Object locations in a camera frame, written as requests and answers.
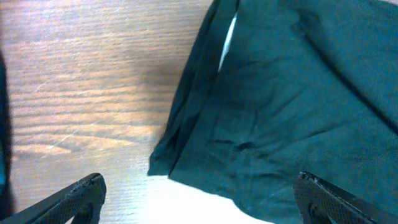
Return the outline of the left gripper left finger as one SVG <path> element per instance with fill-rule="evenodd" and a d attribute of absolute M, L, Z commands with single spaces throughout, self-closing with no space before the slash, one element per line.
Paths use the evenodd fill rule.
<path fill-rule="evenodd" d="M 105 197 L 103 176 L 92 173 L 1 224 L 98 224 Z"/>

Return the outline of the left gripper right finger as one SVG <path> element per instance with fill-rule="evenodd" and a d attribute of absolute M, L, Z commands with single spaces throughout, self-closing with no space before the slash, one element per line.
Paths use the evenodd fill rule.
<path fill-rule="evenodd" d="M 397 224 L 396 215 L 310 172 L 300 172 L 293 189 L 303 224 Z"/>

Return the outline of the black shorts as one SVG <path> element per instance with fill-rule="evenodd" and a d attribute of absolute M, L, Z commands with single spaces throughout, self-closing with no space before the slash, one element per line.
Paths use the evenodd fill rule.
<path fill-rule="evenodd" d="M 397 213 L 397 6 L 213 1 L 149 175 L 301 223 L 303 170 Z"/>

